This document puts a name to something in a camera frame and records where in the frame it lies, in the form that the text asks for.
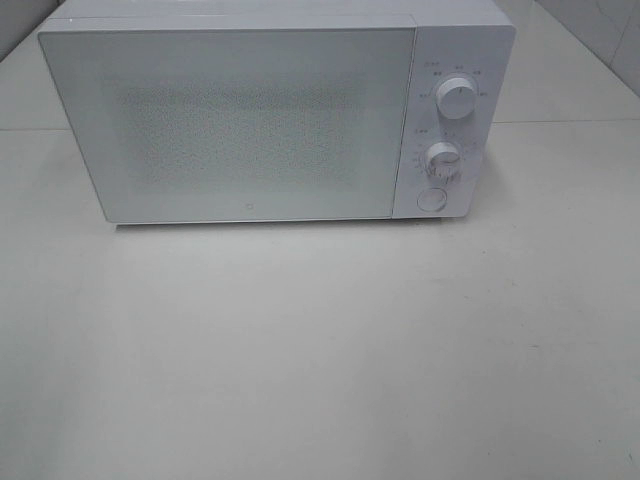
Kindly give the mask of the round white door button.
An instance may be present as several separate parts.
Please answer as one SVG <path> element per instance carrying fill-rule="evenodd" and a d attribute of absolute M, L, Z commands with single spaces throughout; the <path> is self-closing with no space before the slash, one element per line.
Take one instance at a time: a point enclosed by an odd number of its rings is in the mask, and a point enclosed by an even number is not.
<path fill-rule="evenodd" d="M 447 193 L 442 188 L 428 188 L 417 197 L 417 207 L 426 213 L 440 212 L 447 203 Z"/>

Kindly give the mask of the white timer knob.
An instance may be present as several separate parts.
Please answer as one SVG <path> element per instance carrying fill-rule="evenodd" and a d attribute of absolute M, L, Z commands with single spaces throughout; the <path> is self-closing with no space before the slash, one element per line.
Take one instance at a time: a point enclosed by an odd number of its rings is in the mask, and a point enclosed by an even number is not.
<path fill-rule="evenodd" d="M 449 180 L 460 170 L 461 154 L 450 142 L 437 142 L 426 151 L 427 173 L 438 180 Z"/>

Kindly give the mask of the white microwave door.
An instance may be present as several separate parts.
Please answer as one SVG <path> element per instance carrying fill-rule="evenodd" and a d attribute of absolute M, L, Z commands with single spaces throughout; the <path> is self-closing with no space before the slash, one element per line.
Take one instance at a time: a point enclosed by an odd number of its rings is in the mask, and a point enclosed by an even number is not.
<path fill-rule="evenodd" d="M 39 40 L 112 223 L 391 215 L 410 28 Z"/>

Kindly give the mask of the upper white power knob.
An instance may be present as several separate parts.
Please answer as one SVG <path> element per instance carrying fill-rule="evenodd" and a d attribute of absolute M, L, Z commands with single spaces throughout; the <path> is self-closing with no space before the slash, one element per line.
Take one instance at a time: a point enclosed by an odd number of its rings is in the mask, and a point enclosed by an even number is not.
<path fill-rule="evenodd" d="M 436 87 L 436 106 L 439 113 L 446 119 L 460 120 L 475 110 L 477 95 L 476 82 L 470 77 L 451 76 Z"/>

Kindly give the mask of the white microwave oven body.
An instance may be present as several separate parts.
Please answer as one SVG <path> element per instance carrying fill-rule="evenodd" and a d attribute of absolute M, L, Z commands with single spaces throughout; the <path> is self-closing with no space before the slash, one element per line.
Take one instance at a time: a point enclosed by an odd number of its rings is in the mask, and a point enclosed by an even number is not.
<path fill-rule="evenodd" d="M 302 31 L 401 29 L 414 32 L 396 188 L 391 215 L 378 220 L 456 218 L 468 212 L 489 130 L 516 36 L 491 1 L 67 1 L 43 23 L 43 33 L 121 31 Z M 460 120 L 443 117 L 435 89 L 464 75 L 476 82 L 475 110 Z M 454 144 L 459 172 L 449 180 L 427 173 L 427 149 Z M 425 189 L 442 188 L 437 213 L 417 207 Z M 289 222 L 334 220 L 223 221 Z"/>

